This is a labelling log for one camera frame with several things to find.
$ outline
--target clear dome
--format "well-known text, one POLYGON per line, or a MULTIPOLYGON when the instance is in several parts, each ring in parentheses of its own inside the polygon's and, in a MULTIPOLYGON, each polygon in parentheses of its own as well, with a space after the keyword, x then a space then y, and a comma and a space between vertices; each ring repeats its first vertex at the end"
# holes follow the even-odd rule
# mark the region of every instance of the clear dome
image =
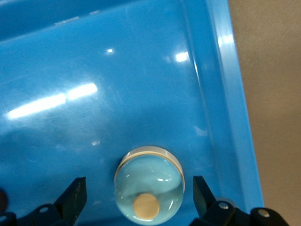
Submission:
POLYGON ((118 208, 140 225, 168 221, 180 208, 183 193, 181 172, 163 156, 142 154, 130 158, 115 176, 118 208))

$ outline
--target beige floor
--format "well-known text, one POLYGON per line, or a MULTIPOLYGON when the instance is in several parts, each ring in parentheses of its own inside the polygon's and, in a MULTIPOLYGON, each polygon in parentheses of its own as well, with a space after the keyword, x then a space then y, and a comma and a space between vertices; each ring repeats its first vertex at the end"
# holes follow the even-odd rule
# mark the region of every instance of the beige floor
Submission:
POLYGON ((301 0, 229 0, 265 205, 301 225, 301 0))

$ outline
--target tan circle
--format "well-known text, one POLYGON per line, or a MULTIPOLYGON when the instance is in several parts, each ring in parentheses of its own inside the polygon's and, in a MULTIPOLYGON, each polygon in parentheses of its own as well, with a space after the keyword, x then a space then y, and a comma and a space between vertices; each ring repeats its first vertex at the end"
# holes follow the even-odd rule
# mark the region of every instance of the tan circle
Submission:
POLYGON ((134 203, 133 210, 137 217, 145 220, 154 219, 160 210, 160 204, 158 199, 152 194, 139 195, 134 203))

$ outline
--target blue bin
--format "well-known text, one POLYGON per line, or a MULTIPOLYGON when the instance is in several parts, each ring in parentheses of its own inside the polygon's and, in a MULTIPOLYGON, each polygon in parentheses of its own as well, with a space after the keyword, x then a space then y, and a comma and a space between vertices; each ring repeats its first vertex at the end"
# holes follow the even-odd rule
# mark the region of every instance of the blue bin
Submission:
POLYGON ((0 188, 22 217, 87 177, 79 225, 133 225, 114 199, 121 158, 180 161, 164 225, 197 212, 192 177, 249 212, 262 195, 226 0, 0 1, 0 188))

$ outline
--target black object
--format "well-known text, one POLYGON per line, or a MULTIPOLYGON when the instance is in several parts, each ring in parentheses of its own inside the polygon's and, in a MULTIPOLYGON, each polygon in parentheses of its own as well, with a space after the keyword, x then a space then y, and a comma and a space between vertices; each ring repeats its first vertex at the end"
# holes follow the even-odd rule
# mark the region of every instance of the black object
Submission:
POLYGON ((288 226, 274 210, 254 208, 246 214, 228 202, 217 201, 202 176, 193 177, 193 200, 200 218, 190 226, 288 226))
POLYGON ((76 178, 54 204, 41 205, 20 219, 0 213, 0 226, 72 226, 86 202, 86 178, 76 178))
POLYGON ((0 212, 4 212, 8 207, 8 197, 4 191, 0 189, 0 212))

